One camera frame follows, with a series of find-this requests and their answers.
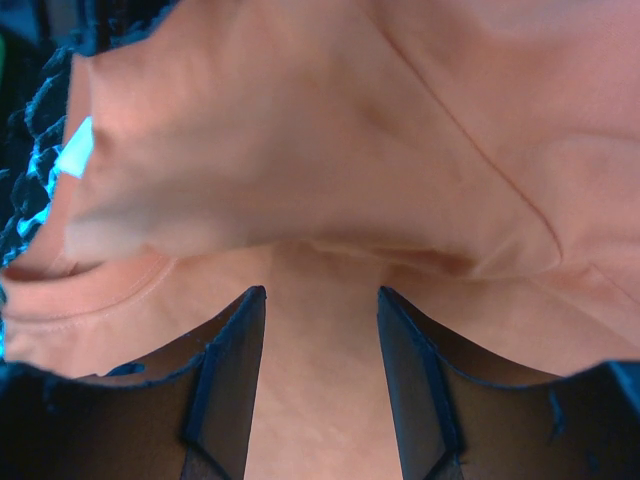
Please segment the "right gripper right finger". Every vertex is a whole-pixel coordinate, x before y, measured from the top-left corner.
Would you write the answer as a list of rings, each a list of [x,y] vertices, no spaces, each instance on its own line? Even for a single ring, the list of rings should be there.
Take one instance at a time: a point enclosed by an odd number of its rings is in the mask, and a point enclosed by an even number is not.
[[[553,377],[507,360],[434,321],[389,287],[378,291],[377,328],[405,479],[466,479],[466,450],[448,372],[519,391]]]

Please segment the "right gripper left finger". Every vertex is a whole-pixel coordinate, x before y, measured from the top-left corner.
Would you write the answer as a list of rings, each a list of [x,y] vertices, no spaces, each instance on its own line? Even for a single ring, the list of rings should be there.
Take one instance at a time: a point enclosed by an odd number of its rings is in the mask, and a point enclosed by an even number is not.
[[[263,350],[266,291],[100,378],[106,430],[92,479],[241,479]]]

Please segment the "orange t shirt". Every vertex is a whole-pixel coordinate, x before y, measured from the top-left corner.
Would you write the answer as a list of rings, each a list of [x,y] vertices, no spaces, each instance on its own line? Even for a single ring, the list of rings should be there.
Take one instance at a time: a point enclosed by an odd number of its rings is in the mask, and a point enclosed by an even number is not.
[[[267,290],[253,479],[396,479],[386,285],[565,376],[639,356],[635,1],[182,1],[3,273],[6,356],[104,374]]]

